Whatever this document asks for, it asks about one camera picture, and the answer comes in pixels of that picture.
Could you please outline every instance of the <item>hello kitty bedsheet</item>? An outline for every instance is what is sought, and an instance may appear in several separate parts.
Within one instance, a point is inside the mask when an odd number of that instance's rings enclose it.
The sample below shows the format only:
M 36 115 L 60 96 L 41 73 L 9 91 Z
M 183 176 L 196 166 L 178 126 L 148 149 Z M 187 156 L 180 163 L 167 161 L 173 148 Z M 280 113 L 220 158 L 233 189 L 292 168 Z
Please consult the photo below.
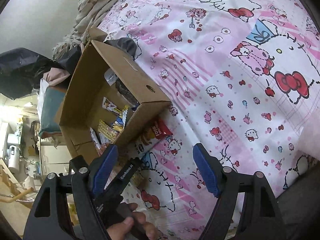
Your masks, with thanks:
M 316 161 L 296 149 L 320 105 L 319 33 L 299 0 L 119 0 L 99 28 L 134 39 L 136 62 L 172 100 L 162 118 L 173 136 L 144 157 L 147 182 L 124 192 L 161 239 L 198 238 L 216 203 L 194 144 L 262 171 L 276 197 Z

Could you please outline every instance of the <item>black cloth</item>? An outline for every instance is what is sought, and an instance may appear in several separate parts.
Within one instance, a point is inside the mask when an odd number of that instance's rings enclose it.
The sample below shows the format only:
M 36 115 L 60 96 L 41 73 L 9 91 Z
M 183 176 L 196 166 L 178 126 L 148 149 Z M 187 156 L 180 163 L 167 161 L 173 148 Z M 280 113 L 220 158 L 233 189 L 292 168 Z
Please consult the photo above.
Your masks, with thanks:
M 52 67 L 62 68 L 73 74 L 81 57 L 80 46 L 68 51 L 58 62 L 25 48 L 0 54 L 0 93 L 15 100 L 40 88 L 40 79 Z M 71 78 L 65 84 L 68 87 Z
M 320 163 L 278 198 L 287 240 L 314 239 L 320 228 Z
M 116 47 L 134 57 L 137 50 L 137 44 L 130 38 L 119 38 L 117 40 L 108 40 L 104 42 L 110 46 Z

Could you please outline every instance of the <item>screw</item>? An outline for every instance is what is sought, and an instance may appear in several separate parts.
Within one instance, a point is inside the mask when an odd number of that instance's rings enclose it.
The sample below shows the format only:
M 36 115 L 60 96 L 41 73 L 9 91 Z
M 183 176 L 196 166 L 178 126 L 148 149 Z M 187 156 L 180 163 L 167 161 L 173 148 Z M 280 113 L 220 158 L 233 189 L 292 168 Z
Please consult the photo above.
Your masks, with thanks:
M 225 173 L 230 173 L 232 171 L 232 169 L 230 167 L 228 167 L 228 166 L 225 166 L 225 167 L 223 167 L 223 171 Z
M 86 168 L 86 167 L 82 167 L 82 168 L 79 169 L 79 172 L 80 172 L 81 174 L 84 174 L 84 173 L 86 173 L 87 171 L 88 171 L 88 168 Z
M 258 178 L 263 178 L 263 173 L 261 171 L 257 171 L 256 175 Z
M 56 176 L 54 172 L 48 174 L 48 179 L 53 179 Z

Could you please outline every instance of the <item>white wall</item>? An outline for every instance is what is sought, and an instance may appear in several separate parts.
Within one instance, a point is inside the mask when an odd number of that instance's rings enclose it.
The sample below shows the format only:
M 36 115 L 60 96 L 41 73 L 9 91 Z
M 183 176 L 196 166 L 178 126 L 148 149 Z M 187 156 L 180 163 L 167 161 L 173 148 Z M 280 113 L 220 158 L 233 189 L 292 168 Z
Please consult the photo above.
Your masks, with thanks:
M 48 58 L 68 34 L 78 0 L 10 0 L 0 14 L 0 53 L 25 47 Z

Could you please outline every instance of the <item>human hand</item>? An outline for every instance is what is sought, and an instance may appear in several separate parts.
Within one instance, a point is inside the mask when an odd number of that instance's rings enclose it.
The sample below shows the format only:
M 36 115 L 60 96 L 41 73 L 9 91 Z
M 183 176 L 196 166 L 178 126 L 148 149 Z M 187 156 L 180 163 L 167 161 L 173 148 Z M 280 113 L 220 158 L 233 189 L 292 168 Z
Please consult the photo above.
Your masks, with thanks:
M 134 211 L 137 207 L 137 203 L 128 204 L 129 209 Z M 150 240 L 156 240 L 159 237 L 157 228 L 150 222 L 146 222 L 146 215 L 142 212 L 132 212 L 135 220 L 137 220 L 146 231 L 146 235 Z M 132 217 L 127 217 L 121 223 L 114 224 L 107 229 L 109 236 L 112 240 L 124 240 L 125 235 L 130 232 L 134 225 L 134 220 Z

